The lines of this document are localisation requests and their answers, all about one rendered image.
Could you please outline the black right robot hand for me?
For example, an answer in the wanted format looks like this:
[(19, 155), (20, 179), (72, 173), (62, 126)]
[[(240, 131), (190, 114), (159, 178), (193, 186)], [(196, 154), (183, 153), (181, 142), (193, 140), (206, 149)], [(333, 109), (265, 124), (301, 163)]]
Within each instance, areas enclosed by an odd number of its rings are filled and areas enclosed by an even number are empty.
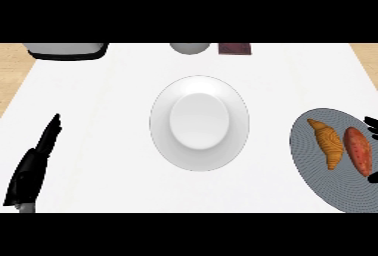
[[(372, 133), (372, 138), (378, 141), (378, 119), (372, 117), (364, 117), (363, 122), (367, 125), (367, 130)], [(367, 181), (372, 184), (378, 184), (378, 171), (369, 175)]]

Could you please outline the reddish orange sweet potato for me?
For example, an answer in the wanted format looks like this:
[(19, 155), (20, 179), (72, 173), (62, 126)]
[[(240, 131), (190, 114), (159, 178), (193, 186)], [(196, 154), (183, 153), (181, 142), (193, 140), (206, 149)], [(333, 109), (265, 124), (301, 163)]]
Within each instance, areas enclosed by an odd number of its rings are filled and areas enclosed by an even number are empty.
[(342, 140), (354, 168), (361, 176), (367, 177), (372, 174), (372, 148), (369, 141), (354, 127), (345, 129)]

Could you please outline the grey round placemat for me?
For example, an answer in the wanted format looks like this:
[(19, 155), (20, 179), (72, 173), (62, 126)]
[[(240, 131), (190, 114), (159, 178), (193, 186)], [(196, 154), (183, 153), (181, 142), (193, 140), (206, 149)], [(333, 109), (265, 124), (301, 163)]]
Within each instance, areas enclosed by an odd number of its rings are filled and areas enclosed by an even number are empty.
[(378, 213), (378, 184), (367, 181), (353, 166), (348, 154), (333, 170), (327, 169), (326, 157), (316, 142), (308, 119), (329, 125), (338, 136), (348, 127), (364, 135), (372, 147), (372, 172), (378, 171), (378, 141), (372, 138), (366, 124), (345, 112), (316, 108), (296, 118), (289, 135), (291, 155), (301, 178), (322, 200), (347, 213)]

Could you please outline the white oval plate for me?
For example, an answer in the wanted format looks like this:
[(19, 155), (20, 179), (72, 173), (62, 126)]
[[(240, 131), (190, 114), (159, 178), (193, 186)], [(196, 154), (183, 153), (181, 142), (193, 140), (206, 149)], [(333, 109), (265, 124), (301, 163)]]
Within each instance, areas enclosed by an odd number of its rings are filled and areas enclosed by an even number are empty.
[(149, 131), (155, 148), (174, 166), (196, 172), (224, 167), (249, 135), (249, 113), (237, 91), (208, 76), (178, 79), (155, 99)]

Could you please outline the golden brown croissant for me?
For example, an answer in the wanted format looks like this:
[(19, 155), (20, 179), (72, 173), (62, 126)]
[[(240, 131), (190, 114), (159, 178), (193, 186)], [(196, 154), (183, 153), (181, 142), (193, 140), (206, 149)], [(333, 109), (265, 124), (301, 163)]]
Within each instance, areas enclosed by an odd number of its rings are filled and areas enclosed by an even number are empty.
[(307, 123), (314, 131), (316, 142), (325, 154), (326, 166), (333, 170), (344, 154), (344, 147), (335, 129), (323, 122), (308, 119)]

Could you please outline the dark red box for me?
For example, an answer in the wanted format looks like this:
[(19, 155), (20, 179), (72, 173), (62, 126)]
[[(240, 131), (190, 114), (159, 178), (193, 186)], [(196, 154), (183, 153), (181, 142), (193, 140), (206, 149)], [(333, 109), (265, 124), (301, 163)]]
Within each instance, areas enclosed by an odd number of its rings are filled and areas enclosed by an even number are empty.
[(249, 55), (251, 44), (249, 43), (220, 43), (218, 53), (223, 55)]

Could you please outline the grey round object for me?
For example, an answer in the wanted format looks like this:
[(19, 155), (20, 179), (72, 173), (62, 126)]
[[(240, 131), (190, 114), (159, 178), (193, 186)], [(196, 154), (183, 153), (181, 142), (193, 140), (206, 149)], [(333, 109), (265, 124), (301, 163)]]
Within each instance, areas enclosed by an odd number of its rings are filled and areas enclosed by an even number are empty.
[(209, 47), (208, 43), (171, 43), (172, 50), (184, 55), (193, 55), (206, 50)]

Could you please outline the white and black appliance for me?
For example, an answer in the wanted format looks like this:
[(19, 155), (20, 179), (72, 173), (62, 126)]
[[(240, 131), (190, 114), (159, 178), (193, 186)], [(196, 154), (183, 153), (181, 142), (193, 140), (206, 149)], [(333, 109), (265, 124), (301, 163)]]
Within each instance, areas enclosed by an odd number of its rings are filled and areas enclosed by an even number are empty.
[(25, 43), (23, 46), (35, 59), (56, 61), (99, 59), (107, 49), (107, 43)]

